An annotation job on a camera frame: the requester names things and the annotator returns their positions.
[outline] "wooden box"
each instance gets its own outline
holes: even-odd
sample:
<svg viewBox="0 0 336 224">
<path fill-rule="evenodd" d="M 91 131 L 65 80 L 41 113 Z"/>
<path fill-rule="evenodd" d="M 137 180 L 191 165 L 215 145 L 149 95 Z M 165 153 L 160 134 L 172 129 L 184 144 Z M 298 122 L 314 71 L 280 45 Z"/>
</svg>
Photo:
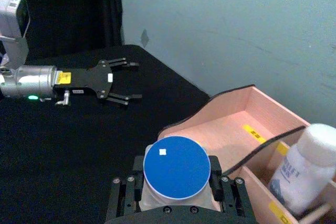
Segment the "wooden box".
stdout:
<svg viewBox="0 0 336 224">
<path fill-rule="evenodd" d="M 223 171 L 231 168 L 229 177 L 239 176 L 245 180 L 259 223 L 313 223 L 321 218 L 335 220 L 335 179 L 329 182 L 300 220 L 292 216 L 267 189 L 267 183 L 287 149 L 296 143 L 307 125 L 308 122 L 250 85 L 215 95 L 194 115 L 165 127 L 158 139 L 171 135 L 186 136 L 199 142 L 209 155 L 216 155 Z M 254 155 L 253 151 L 258 148 L 262 150 Z M 238 162 L 242 159 L 245 162 L 240 166 Z"/>
</svg>

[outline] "blue cap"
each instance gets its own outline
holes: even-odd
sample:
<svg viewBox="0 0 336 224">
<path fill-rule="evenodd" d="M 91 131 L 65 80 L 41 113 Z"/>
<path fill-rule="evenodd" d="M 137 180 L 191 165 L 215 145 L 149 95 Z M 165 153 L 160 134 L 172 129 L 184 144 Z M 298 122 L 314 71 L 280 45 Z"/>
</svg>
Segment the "blue cap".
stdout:
<svg viewBox="0 0 336 224">
<path fill-rule="evenodd" d="M 169 136 L 155 142 L 143 161 L 149 186 L 169 199 L 187 199 L 198 194 L 210 178 L 210 160 L 205 150 L 187 137 Z"/>
</svg>

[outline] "black tablecloth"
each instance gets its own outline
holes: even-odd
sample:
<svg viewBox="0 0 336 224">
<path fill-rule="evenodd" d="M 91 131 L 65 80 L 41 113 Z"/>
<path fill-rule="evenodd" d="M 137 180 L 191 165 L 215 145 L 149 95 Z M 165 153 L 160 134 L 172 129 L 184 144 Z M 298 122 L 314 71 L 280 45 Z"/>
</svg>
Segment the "black tablecloth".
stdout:
<svg viewBox="0 0 336 224">
<path fill-rule="evenodd" d="M 208 96 L 138 46 L 101 49 L 28 62 L 89 68 L 127 57 L 138 72 L 114 73 L 113 92 L 143 94 L 124 110 L 96 97 L 71 106 L 0 102 L 0 222 L 103 223 L 111 179 L 125 177 L 134 157 L 166 125 L 195 113 Z"/>
</svg>

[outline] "wall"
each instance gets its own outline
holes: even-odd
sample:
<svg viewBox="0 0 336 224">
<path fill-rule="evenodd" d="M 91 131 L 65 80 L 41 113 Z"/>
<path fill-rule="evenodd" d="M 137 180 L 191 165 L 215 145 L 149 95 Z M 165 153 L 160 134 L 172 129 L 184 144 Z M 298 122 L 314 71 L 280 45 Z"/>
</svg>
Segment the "wall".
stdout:
<svg viewBox="0 0 336 224">
<path fill-rule="evenodd" d="M 336 0 L 122 0 L 125 44 L 210 95 L 254 83 L 336 126 Z"/>
</svg>

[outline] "yellow tape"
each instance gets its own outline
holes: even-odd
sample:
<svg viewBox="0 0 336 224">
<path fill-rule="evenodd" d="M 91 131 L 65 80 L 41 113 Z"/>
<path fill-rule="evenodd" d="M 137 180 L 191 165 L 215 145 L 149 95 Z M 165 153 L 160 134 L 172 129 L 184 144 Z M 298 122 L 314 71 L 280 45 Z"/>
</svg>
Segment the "yellow tape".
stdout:
<svg viewBox="0 0 336 224">
<path fill-rule="evenodd" d="M 57 84 L 70 84 L 71 72 L 59 72 L 56 80 Z"/>
<path fill-rule="evenodd" d="M 269 210 L 273 212 L 273 214 L 278 217 L 278 219 L 283 224 L 292 224 L 292 222 L 288 219 L 288 217 L 282 212 L 280 208 L 278 208 L 277 204 L 272 201 L 270 204 L 268 204 Z"/>
<path fill-rule="evenodd" d="M 258 134 L 250 125 L 248 124 L 243 125 L 243 129 L 248 133 L 250 133 L 250 135 L 252 135 L 256 140 L 258 140 L 260 144 L 266 142 L 266 139 L 260 136 L 260 134 Z"/>
<path fill-rule="evenodd" d="M 282 142 L 280 142 L 277 146 L 277 151 L 282 155 L 285 156 L 288 152 L 288 147 L 285 146 Z"/>
</svg>

